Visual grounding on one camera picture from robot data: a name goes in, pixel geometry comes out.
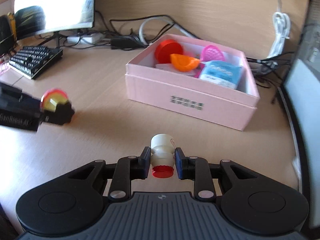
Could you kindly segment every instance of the orange plastic cup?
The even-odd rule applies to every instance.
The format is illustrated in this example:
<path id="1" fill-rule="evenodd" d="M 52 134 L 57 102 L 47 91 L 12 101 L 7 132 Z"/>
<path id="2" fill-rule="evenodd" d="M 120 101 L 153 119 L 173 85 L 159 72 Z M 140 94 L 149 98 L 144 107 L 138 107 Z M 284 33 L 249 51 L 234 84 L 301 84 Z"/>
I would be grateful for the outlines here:
<path id="1" fill-rule="evenodd" d="M 185 55 L 171 54 L 170 58 L 173 66 L 181 72 L 189 72 L 200 64 L 199 59 Z"/>

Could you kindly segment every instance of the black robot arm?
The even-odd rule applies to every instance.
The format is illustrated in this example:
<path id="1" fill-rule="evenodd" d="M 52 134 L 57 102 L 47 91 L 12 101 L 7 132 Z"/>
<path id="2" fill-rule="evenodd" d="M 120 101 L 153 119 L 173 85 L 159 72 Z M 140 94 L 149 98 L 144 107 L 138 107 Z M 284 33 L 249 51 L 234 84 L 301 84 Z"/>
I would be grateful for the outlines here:
<path id="1" fill-rule="evenodd" d="M 96 160 L 26 192 L 17 202 L 23 240 L 305 239 L 308 202 L 298 191 L 233 161 L 208 163 L 175 150 L 190 192 L 131 193 L 146 179 L 151 150 L 117 163 Z M 109 193 L 103 196 L 107 180 Z M 212 179 L 218 179 L 217 196 Z"/>
<path id="2" fill-rule="evenodd" d="M 48 111 L 41 108 L 41 100 L 0 82 L 0 125 L 37 131 L 42 122 L 58 125 L 71 122 L 74 113 L 69 101 L 58 103 L 54 111 Z"/>

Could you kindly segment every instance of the monitor stand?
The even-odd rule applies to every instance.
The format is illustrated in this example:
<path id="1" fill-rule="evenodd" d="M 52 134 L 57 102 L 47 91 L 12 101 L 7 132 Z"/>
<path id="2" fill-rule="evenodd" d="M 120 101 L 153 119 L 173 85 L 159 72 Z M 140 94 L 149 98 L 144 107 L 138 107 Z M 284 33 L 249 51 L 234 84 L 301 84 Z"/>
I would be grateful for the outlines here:
<path id="1" fill-rule="evenodd" d="M 44 41 L 42 41 L 40 44 L 38 44 L 38 46 L 42 46 L 44 44 L 46 44 L 47 42 L 56 39 L 56 43 L 57 43 L 57 47 L 56 48 L 60 48 L 60 39 L 61 38 L 67 38 L 67 36 L 60 34 L 59 32 L 54 32 L 53 35 L 47 39 L 45 39 Z"/>

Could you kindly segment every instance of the white cable coil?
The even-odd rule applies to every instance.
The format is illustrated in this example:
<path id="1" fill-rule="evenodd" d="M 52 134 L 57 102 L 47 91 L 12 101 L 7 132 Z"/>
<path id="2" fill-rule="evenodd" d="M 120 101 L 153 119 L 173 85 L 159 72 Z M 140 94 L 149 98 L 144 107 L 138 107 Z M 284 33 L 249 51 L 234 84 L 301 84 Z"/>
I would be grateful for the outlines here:
<path id="1" fill-rule="evenodd" d="M 277 0 L 277 2 L 278 2 L 277 12 L 275 12 L 272 17 L 276 37 L 275 37 L 275 41 L 273 42 L 273 44 L 271 46 L 271 49 L 270 49 L 270 52 L 269 52 L 267 58 L 275 57 L 275 56 L 278 56 L 279 54 L 282 53 L 285 40 L 289 39 L 289 34 L 290 34 L 290 28 L 291 28 L 290 18 L 287 14 L 281 12 L 281 9 L 282 9 L 281 0 Z M 191 38 L 194 38 L 194 36 L 192 34 L 187 32 L 186 30 L 182 29 L 180 26 L 175 24 L 172 20 L 167 19 L 166 17 L 153 17 L 153 18 L 149 18 L 149 19 L 144 20 L 139 28 L 139 39 L 146 46 L 148 46 L 150 44 L 148 44 L 144 38 L 143 28 L 148 21 L 151 21 L 154 19 L 167 22 L 167 23 L 173 25 L 173 27 L 175 27 L 179 31 L 181 31 L 184 35 L 191 37 Z M 269 62 L 268 65 L 272 69 L 277 67 L 276 62 Z M 268 67 L 262 65 L 259 68 L 252 69 L 252 71 L 255 73 L 265 74 L 265 73 L 270 72 L 270 69 Z"/>

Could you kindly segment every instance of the printed label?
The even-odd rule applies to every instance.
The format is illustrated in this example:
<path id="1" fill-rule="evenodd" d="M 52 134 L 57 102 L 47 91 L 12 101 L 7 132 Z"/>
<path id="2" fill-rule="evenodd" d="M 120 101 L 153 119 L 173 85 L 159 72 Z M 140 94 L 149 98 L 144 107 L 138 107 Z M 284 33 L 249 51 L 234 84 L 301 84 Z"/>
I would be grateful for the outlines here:
<path id="1" fill-rule="evenodd" d="M 8 115 L 0 114 L 0 122 L 9 123 L 13 125 L 21 125 L 22 127 L 29 126 L 29 120 L 14 117 L 12 115 L 8 116 Z"/>
<path id="2" fill-rule="evenodd" d="M 178 105 L 188 106 L 188 107 L 194 108 L 196 110 L 202 110 L 204 107 L 203 103 L 198 103 L 198 102 L 192 101 L 190 99 L 176 97 L 176 96 L 171 96 L 170 102 L 174 103 L 174 104 L 178 104 Z"/>

